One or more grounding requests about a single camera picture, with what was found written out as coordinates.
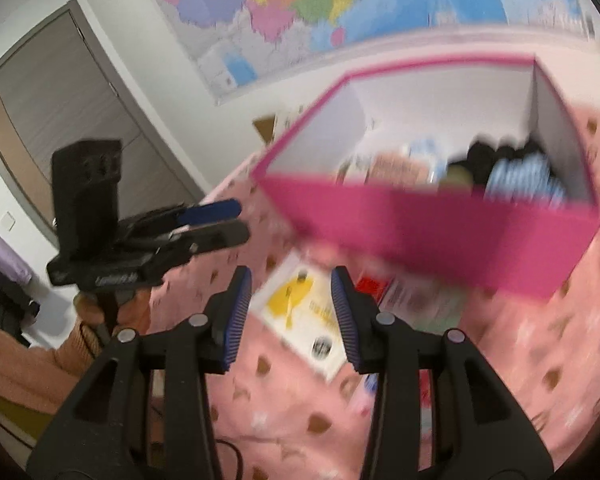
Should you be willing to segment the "person left hand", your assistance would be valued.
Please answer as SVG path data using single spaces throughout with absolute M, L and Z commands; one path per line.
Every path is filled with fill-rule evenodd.
M 137 289 L 123 304 L 115 294 L 90 295 L 79 292 L 73 299 L 79 323 L 93 332 L 102 327 L 108 335 L 122 328 L 132 328 L 139 334 L 147 332 L 150 324 L 150 290 Z

